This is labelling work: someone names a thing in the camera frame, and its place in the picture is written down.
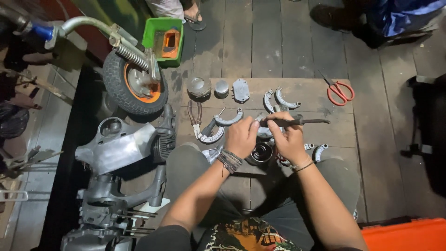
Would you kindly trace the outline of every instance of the flip flop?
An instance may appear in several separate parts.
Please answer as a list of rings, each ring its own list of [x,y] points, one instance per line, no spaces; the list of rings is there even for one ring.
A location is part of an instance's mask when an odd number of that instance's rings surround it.
[[[200,10],[197,11],[197,14],[195,15],[195,17],[191,17],[191,16],[184,14],[184,19],[186,19],[186,21],[189,23],[189,26],[191,27],[191,29],[193,29],[195,31],[204,30],[204,28],[206,28],[206,22],[204,21],[204,19],[201,21],[198,21],[199,15],[200,15]]]

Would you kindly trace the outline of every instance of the person's left hand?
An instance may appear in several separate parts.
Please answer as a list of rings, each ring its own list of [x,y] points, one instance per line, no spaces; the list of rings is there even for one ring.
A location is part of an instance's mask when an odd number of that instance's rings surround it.
[[[251,116],[232,124],[226,131],[224,148],[242,159],[248,157],[256,146],[259,126]]]

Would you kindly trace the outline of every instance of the red scissors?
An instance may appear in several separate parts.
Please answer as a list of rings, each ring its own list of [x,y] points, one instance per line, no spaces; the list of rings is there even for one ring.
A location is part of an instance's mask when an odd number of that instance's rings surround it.
[[[325,82],[328,84],[328,88],[327,88],[327,96],[328,99],[337,106],[345,106],[345,104],[347,104],[348,101],[352,101],[355,98],[355,92],[353,91],[353,88],[351,88],[351,86],[341,83],[339,81],[333,82],[333,81],[328,81],[324,75],[322,74],[321,71],[319,71],[319,73],[322,75],[322,77],[324,78]],[[351,93],[351,97],[348,98],[344,92],[341,90],[341,88],[339,87],[339,85],[345,86]],[[342,101],[344,101],[343,103],[339,103],[336,102],[333,97],[331,96],[331,93],[334,92],[336,95],[338,95],[339,98],[342,99]]]

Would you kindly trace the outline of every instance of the hand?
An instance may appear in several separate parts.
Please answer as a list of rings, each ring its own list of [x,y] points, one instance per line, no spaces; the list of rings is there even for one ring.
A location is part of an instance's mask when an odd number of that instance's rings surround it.
[[[268,120],[268,128],[273,134],[274,140],[276,141],[276,148],[280,155],[289,160],[293,165],[299,164],[308,158],[304,146],[303,126],[288,126],[285,127],[286,132],[282,133],[280,127],[273,121],[273,119],[293,120],[294,118],[289,112],[273,113],[266,116],[265,119]]]
[[[259,126],[251,116],[232,124],[226,131],[224,148],[242,159],[248,157],[256,146]]]

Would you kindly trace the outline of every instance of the screwdriver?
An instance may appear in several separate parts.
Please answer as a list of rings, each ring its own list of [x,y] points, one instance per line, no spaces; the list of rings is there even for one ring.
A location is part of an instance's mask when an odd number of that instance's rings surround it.
[[[219,116],[222,115],[222,112],[226,109],[226,107],[223,107],[223,110],[220,112]],[[214,128],[214,126],[216,125],[215,119],[212,118],[212,121],[203,129],[203,131],[201,131],[201,134],[209,137],[212,133],[212,129]]]
[[[287,120],[287,119],[274,119],[273,121],[279,126],[279,127],[288,127],[288,126],[303,126],[304,124],[310,124],[310,123],[327,123],[330,124],[331,122],[326,119],[304,119],[304,117],[301,114],[298,114],[296,116],[293,116],[294,120]],[[268,127],[267,120],[260,121],[261,127]]]

